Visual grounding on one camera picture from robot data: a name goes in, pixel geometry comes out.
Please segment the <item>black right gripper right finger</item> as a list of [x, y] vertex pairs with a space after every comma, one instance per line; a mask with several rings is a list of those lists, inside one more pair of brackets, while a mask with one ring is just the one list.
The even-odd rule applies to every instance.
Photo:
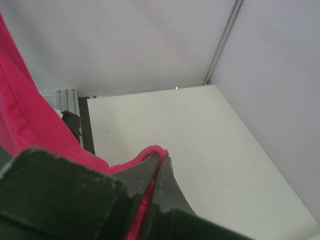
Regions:
[[196, 215], [174, 176], [172, 159], [163, 159], [140, 230], [141, 240], [249, 240], [248, 236]]

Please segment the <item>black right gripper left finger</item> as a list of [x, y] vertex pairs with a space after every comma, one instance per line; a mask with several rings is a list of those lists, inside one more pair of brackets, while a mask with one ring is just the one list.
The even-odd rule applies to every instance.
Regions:
[[124, 240], [160, 156], [108, 175], [42, 149], [0, 169], [3, 240]]

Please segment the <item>pink t shirt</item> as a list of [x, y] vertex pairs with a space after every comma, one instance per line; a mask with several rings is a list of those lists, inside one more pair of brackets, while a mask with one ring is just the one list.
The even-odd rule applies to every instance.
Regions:
[[13, 155], [41, 147], [108, 174], [135, 167], [152, 153], [161, 160], [169, 154], [152, 145], [126, 163], [109, 166], [85, 150], [39, 93], [4, 20], [0, 21], [0, 144]]

